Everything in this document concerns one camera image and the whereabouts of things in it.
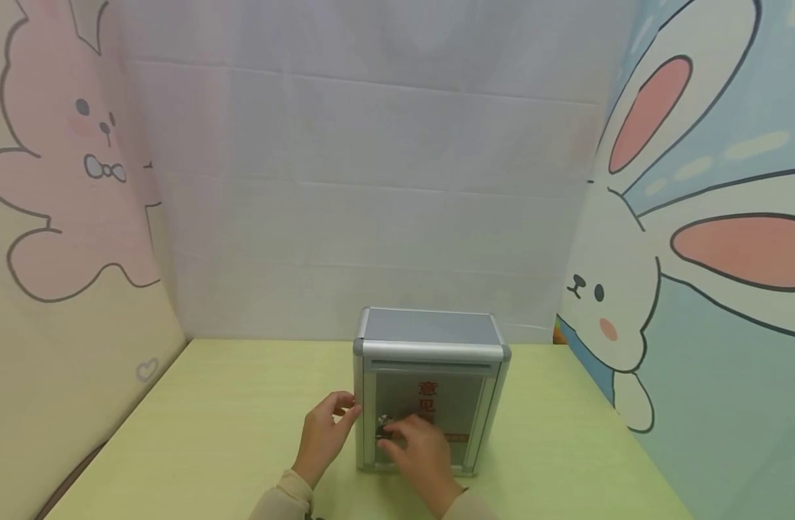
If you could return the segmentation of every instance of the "light green table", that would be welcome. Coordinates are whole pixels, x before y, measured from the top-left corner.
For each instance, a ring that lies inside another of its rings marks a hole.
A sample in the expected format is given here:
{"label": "light green table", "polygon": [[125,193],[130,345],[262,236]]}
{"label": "light green table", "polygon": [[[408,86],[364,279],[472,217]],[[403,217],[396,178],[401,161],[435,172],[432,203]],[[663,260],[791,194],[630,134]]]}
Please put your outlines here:
{"label": "light green table", "polygon": [[[242,520],[292,463],[305,413],[352,387],[350,344],[196,339],[48,520]],[[358,472],[353,443],[317,516],[430,518],[399,476]],[[691,518],[562,346],[513,346],[484,472],[463,482],[502,519]]]}

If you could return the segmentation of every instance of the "box lid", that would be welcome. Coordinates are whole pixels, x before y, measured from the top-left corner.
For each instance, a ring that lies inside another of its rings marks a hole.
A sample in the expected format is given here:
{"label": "box lid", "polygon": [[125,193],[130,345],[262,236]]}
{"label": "box lid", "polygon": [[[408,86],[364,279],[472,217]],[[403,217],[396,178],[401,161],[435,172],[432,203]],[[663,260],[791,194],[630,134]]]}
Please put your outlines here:
{"label": "box lid", "polygon": [[364,308],[355,340],[357,355],[391,359],[510,359],[495,319],[489,313]]}

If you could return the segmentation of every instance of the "beige sleeve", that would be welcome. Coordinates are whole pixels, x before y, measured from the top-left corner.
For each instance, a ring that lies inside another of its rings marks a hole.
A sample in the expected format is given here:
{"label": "beige sleeve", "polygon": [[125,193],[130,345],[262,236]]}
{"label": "beige sleeve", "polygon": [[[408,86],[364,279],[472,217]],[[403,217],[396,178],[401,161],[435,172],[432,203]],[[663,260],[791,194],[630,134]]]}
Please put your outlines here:
{"label": "beige sleeve", "polygon": [[293,470],[285,470],[276,487],[268,489],[248,520],[303,520],[313,511],[313,490]]}
{"label": "beige sleeve", "polygon": [[498,517],[477,493],[467,489],[454,499],[441,520],[498,520]]}

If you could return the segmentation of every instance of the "hand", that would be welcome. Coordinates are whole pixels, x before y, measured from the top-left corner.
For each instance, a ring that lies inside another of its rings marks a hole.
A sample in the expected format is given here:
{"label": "hand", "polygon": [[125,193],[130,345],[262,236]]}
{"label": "hand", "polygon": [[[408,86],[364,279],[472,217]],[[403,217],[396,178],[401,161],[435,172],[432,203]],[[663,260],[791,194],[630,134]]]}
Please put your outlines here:
{"label": "hand", "polygon": [[392,422],[384,429],[405,438],[407,448],[385,438],[377,446],[390,456],[435,518],[442,519],[464,492],[452,477],[450,449],[444,434],[417,415]]}
{"label": "hand", "polygon": [[[292,470],[311,489],[316,487],[325,470],[340,454],[350,428],[361,412],[362,407],[355,404],[354,394],[332,392],[305,416],[299,454]],[[335,423],[334,415],[342,416],[342,419]]]}

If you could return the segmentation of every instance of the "white backdrop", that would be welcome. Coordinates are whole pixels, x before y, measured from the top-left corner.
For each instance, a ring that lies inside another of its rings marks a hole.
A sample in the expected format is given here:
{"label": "white backdrop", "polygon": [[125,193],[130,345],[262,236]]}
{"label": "white backdrop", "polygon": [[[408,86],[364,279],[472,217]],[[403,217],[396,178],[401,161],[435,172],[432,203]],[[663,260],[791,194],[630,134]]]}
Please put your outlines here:
{"label": "white backdrop", "polygon": [[550,338],[636,0],[114,0],[191,336]]}

